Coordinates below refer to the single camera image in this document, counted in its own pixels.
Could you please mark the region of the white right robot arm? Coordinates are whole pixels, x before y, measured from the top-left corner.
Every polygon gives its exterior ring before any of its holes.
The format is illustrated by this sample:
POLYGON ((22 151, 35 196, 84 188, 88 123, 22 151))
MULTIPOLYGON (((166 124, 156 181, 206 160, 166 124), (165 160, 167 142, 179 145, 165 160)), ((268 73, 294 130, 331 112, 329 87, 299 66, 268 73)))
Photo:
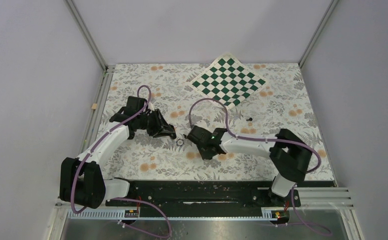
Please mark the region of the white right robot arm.
POLYGON ((242 134, 235 135, 226 128, 213 132, 194 125, 185 136, 198 149, 203 160, 228 153, 270 158, 278 174, 268 193, 270 203, 281 206, 295 184, 304 181, 312 157, 310 148, 288 129, 281 129, 274 138, 242 134))

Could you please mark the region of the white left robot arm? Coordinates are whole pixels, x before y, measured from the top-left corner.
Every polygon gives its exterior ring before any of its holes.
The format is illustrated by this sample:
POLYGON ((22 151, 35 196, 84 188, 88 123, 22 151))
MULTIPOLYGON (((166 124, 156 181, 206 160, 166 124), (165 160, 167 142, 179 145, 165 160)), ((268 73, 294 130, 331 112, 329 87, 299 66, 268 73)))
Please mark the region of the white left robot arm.
POLYGON ((115 198, 126 206, 135 203, 137 193, 130 183, 114 177, 105 179, 101 167, 124 141, 134 138, 137 130, 145 130, 152 138, 176 139, 174 126, 165 121, 159 109, 153 109, 145 98, 128 97, 126 105, 110 118, 95 143, 76 158, 63 160, 59 198, 91 209, 115 198))

